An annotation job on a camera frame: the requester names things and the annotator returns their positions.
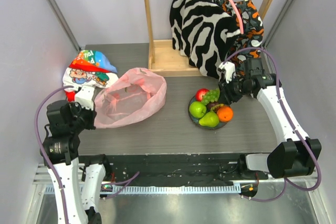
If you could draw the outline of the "wooden clothes rack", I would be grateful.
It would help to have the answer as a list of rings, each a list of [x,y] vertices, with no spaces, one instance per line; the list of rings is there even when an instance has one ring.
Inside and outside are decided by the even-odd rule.
[[[265,18],[273,0],[263,0],[259,9],[261,18]],[[201,73],[195,67],[188,64],[186,57],[180,56],[179,52],[172,48],[172,41],[155,40],[153,37],[150,0],[144,0],[146,21],[149,34],[149,57],[148,68],[152,72],[163,77],[192,77],[200,76]]]

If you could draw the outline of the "pink plastic bag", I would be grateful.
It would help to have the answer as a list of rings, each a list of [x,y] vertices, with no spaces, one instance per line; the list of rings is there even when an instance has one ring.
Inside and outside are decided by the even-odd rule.
[[[165,105],[164,77],[146,69],[133,68],[95,97],[95,127],[117,128],[141,122]]]

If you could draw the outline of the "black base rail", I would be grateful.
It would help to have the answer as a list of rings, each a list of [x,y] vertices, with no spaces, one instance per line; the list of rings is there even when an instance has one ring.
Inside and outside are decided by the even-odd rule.
[[[227,186],[235,180],[267,180],[264,172],[249,171],[243,154],[109,155],[116,181],[138,176],[131,186]]]

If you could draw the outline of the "blue ceramic plate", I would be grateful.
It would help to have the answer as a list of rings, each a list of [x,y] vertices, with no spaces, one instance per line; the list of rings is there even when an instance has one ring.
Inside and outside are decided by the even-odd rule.
[[[188,112],[188,115],[189,115],[190,120],[191,120],[196,126],[200,127],[201,129],[205,129],[205,130],[219,130],[219,129],[223,128],[223,127],[227,124],[227,122],[222,122],[222,121],[220,121],[215,127],[209,127],[209,126],[200,125],[200,124],[199,124],[199,120],[200,120],[200,119],[195,118],[194,116],[192,116],[191,113],[190,113],[190,111],[189,111],[189,107],[190,107],[190,105],[191,105],[193,102],[195,102],[195,101],[196,101],[196,97],[193,96],[193,97],[190,99],[189,103],[188,103],[188,106],[187,106],[187,112]]]

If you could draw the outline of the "green fake grapes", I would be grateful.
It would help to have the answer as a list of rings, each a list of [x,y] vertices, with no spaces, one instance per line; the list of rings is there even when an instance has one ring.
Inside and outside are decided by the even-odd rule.
[[[220,90],[219,88],[217,89],[213,89],[213,90],[209,90],[208,92],[206,92],[203,97],[201,102],[204,105],[208,105],[209,103],[213,103],[213,102],[217,102],[220,96]]]

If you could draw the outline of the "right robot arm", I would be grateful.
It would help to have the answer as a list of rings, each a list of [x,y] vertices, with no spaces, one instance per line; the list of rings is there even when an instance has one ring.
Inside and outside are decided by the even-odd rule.
[[[236,75],[232,62],[222,62],[218,71],[222,78],[218,83],[219,103],[231,105],[243,96],[251,95],[265,109],[278,142],[269,154],[247,154],[245,161],[237,166],[242,179],[250,179],[256,171],[269,173],[274,178],[311,175],[315,169],[314,159],[320,155],[322,146],[303,130],[291,111],[283,88],[276,82],[276,75],[266,73],[261,59],[244,61],[244,76]]]

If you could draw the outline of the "zebra pattern garment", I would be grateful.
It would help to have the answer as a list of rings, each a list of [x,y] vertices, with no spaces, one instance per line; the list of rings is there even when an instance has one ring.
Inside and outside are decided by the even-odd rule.
[[[239,35],[235,18],[210,0],[173,0],[172,47],[204,76],[219,79],[218,66]]]

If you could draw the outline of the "colourful cartoon cloth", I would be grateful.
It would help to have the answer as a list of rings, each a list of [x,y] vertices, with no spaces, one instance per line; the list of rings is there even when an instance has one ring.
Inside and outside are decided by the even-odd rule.
[[[108,88],[118,80],[117,69],[96,50],[82,50],[65,70],[62,78],[67,100],[72,102],[83,86]]]

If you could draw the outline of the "green fake pear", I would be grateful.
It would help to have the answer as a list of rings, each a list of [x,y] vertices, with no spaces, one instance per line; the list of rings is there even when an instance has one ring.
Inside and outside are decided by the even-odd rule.
[[[199,119],[198,123],[201,126],[216,127],[220,121],[215,112],[209,111],[201,119]]]

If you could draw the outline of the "fake orange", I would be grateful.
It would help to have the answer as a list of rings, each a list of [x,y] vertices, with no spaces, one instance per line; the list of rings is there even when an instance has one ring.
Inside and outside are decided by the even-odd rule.
[[[234,116],[234,112],[229,106],[219,108],[216,114],[221,122],[229,122]]]

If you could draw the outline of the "red fake apple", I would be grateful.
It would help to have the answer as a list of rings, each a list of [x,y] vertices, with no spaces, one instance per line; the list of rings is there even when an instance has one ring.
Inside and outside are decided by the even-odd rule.
[[[202,99],[203,99],[203,96],[208,93],[209,90],[208,89],[199,89],[197,92],[196,92],[196,95],[195,95],[195,99],[196,101],[199,101],[201,102]]]

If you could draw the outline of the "dark red fake plum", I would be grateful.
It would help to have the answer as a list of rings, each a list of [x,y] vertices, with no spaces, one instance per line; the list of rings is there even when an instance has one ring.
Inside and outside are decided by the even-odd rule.
[[[210,103],[207,104],[206,107],[209,111],[215,111],[217,109],[218,105],[219,105],[218,102],[210,102]]]

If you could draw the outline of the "green fake apple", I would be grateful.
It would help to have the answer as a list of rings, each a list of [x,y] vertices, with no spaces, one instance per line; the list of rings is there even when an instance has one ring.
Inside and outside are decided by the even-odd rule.
[[[199,102],[199,101],[194,101],[190,104],[189,106],[189,113],[191,116],[200,119],[202,118],[207,112],[207,107]]]

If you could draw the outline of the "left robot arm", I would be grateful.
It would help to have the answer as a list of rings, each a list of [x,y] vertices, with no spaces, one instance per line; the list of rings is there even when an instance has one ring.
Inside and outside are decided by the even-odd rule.
[[[79,134],[94,130],[96,112],[65,100],[47,106],[44,163],[52,179],[58,223],[102,223],[98,210],[102,182],[112,174],[104,154],[85,160],[79,174]]]

